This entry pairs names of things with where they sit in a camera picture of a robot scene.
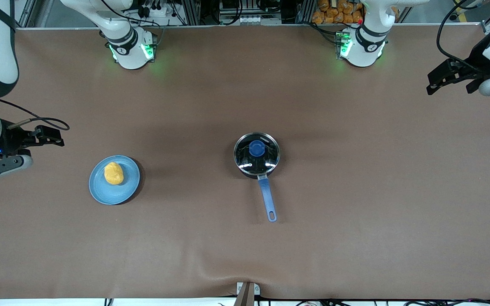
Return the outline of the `yellow potato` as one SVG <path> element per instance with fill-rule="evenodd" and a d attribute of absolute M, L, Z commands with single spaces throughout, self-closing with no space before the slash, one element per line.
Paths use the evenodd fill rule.
<path fill-rule="evenodd" d="M 104 178 L 111 185 L 119 185 L 124 182 L 124 171 L 120 164 L 109 162 L 104 168 Z"/>

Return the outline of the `glass lid with blue knob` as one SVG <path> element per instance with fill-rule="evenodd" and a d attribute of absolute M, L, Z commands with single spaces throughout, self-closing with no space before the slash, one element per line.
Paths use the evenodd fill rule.
<path fill-rule="evenodd" d="M 280 158 L 280 145 L 266 133 L 245 134 L 234 145 L 234 162 L 240 172 L 248 177 L 268 176 L 277 167 Z"/>

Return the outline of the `blue round plate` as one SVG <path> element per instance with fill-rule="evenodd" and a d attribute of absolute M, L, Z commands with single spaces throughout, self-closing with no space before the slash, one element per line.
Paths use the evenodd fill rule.
<path fill-rule="evenodd" d="M 111 184 L 105 178 L 105 167 L 114 162 L 122 169 L 124 178 L 119 184 Z M 130 200 L 141 182 L 141 172 L 134 159 L 114 155 L 99 162 L 90 174 L 88 187 L 92 197 L 104 205 L 120 205 Z"/>

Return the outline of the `bag of orange toy food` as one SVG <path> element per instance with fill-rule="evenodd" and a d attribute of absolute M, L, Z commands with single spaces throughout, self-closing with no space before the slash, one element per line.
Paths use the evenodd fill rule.
<path fill-rule="evenodd" d="M 366 8 L 358 0 L 316 0 L 311 23 L 314 24 L 361 24 Z"/>

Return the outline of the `white power strip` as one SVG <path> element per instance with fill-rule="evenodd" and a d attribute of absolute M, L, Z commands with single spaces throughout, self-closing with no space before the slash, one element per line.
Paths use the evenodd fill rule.
<path fill-rule="evenodd" d="M 137 13 L 141 18 L 165 18 L 173 13 L 167 0 L 138 0 L 137 5 Z"/>

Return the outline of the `brown table mat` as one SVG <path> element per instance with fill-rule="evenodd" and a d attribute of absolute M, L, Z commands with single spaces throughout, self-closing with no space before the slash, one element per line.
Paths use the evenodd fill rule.
<path fill-rule="evenodd" d="M 430 96 L 436 26 L 396 26 L 369 68 L 306 26 L 171 28 L 115 64 L 96 30 L 16 33 L 5 97 L 70 124 L 0 178 L 0 298 L 198 298 L 252 281 L 279 299 L 490 299 L 490 97 Z M 280 145 L 261 189 L 245 134 Z M 132 198 L 89 178 L 134 159 Z"/>

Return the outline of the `black electronics rack unit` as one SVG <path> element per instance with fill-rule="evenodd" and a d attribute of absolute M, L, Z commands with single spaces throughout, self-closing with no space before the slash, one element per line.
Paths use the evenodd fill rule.
<path fill-rule="evenodd" d="M 220 25 L 279 25 L 281 0 L 213 0 L 212 15 Z"/>

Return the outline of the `metal clamp bracket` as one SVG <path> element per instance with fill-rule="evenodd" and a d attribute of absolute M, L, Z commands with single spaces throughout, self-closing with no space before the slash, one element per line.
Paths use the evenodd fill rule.
<path fill-rule="evenodd" d="M 261 295 L 260 286 L 253 282 L 236 284 L 236 300 L 234 306 L 257 306 L 255 298 Z"/>

